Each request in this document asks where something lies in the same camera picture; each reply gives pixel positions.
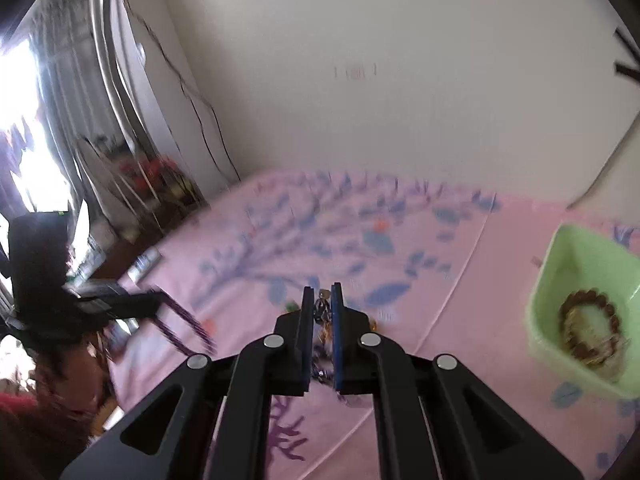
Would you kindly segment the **mixed jewelry pile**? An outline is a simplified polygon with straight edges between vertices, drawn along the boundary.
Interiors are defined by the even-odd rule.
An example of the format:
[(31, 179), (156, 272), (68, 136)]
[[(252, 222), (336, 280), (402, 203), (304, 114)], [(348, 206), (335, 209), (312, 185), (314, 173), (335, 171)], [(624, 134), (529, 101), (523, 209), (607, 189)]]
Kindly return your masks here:
[(343, 382), (340, 315), (344, 307), (340, 283), (330, 289), (306, 286), (302, 302), (278, 318), (276, 334), (284, 338), (284, 364), (279, 372), (286, 396), (304, 396), (312, 382), (339, 392)]

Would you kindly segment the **bedside clutter pile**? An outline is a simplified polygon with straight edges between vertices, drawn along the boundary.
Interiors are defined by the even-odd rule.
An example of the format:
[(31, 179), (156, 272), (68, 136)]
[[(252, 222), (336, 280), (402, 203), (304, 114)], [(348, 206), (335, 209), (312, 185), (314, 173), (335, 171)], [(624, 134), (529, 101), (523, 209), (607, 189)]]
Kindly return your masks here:
[(193, 180), (167, 156), (134, 154), (125, 143), (109, 151), (88, 138), (76, 142), (76, 153), (101, 217), (118, 234), (163, 233), (165, 214), (185, 217), (204, 204)]

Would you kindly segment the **green plastic basket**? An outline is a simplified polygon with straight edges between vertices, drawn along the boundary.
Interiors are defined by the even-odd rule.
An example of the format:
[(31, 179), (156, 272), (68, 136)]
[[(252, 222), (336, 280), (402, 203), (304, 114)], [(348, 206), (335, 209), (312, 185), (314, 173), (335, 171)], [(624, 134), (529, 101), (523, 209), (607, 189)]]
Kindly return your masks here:
[(563, 224), (526, 308), (530, 353), (597, 396), (639, 396), (639, 257)]

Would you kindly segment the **white window frame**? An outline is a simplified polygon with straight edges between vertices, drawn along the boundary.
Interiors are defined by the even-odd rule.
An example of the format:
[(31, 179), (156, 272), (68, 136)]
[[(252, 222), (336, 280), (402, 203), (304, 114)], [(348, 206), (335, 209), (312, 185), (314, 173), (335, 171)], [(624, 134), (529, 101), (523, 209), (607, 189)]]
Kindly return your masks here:
[(192, 172), (149, 81), (125, 0), (89, 0), (89, 8), (107, 99), (128, 148), (149, 158), (166, 156), (190, 176)]

